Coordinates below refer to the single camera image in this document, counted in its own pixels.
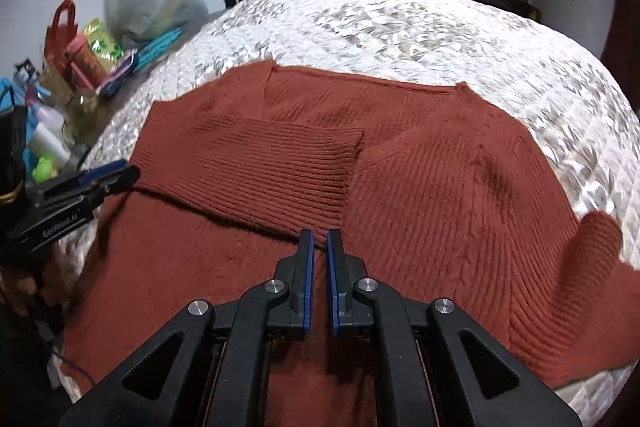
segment silver bolt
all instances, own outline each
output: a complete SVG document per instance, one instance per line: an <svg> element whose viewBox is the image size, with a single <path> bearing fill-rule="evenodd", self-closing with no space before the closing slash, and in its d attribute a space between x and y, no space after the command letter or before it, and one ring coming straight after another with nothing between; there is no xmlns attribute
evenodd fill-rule
<svg viewBox="0 0 640 427"><path fill-rule="evenodd" d="M453 304L453 302L449 299L438 299L435 303L435 306L437 311L444 314L452 312L456 307L455 304Z"/></svg>
<svg viewBox="0 0 640 427"><path fill-rule="evenodd" d="M271 279L264 283L264 289L269 293L280 293L284 290L284 282L280 279Z"/></svg>
<svg viewBox="0 0 640 427"><path fill-rule="evenodd" d="M372 292L378 287L378 281L372 279L371 277L365 277L364 279L360 279L358 281L358 288L360 288L364 292Z"/></svg>
<svg viewBox="0 0 640 427"><path fill-rule="evenodd" d="M193 301L189 304L188 309L191 315L204 315L209 309L209 305L205 301Z"/></svg>

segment shiny table cover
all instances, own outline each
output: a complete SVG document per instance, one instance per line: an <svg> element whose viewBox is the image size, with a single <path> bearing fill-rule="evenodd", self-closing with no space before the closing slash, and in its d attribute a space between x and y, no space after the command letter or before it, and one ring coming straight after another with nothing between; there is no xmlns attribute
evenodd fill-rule
<svg viewBox="0 0 640 427"><path fill-rule="evenodd" d="M129 158L154 100L173 100L264 58L419 84L467 82L529 128L578 216L597 208L620 222L620 259L640 269L640 126L618 84L566 36L470 0L242 2L151 72L85 166ZM63 241L72 275L95 228L96 221ZM604 371L558 393L590 426L631 370ZM77 398L74 382L64 383Z"/></svg>

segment ribbed knit fabric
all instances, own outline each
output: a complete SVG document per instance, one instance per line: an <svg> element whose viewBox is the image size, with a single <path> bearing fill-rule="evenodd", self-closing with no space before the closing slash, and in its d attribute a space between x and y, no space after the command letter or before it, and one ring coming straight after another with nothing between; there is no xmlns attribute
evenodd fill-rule
<svg viewBox="0 0 640 427"><path fill-rule="evenodd" d="M302 227L340 227L408 298L451 297L551 386L640 356L620 228L578 222L527 129L465 84L251 64L155 103L131 160L138 190L107 204L65 333L95 378L192 299L268 279ZM312 334L276 346L267 425L373 425L370 351L328 339L319 248Z"/></svg>

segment red sweater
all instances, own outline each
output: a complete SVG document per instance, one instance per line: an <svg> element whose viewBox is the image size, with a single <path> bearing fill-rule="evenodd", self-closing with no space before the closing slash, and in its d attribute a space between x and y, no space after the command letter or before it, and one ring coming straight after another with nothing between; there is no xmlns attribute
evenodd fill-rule
<svg viewBox="0 0 640 427"><path fill-rule="evenodd" d="M341 228L408 298L451 297L550 386L640 356L620 228L578 222L528 130L466 84L251 64L156 102L131 161L142 177L107 205L65 333L95 378L191 300L268 279L303 227ZM312 333L275 349L268 425L373 423L370 352L328 338L322 247Z"/></svg>

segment silver tablecloth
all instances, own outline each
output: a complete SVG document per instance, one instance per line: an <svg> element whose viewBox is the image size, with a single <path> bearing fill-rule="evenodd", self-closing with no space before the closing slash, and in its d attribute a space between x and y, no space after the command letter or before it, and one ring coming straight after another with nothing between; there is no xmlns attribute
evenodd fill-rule
<svg viewBox="0 0 640 427"><path fill-rule="evenodd" d="M462 80L524 123L574 211L619 220L623 262L640 269L640 126L617 83L576 42L469 0L249 0L209 23L150 74L118 112L86 166L129 158L154 100L173 100L226 70L272 58L282 65L430 85ZM64 241L78 274L95 221ZM558 393L592 425L632 367ZM77 387L65 386L73 397Z"/></svg>

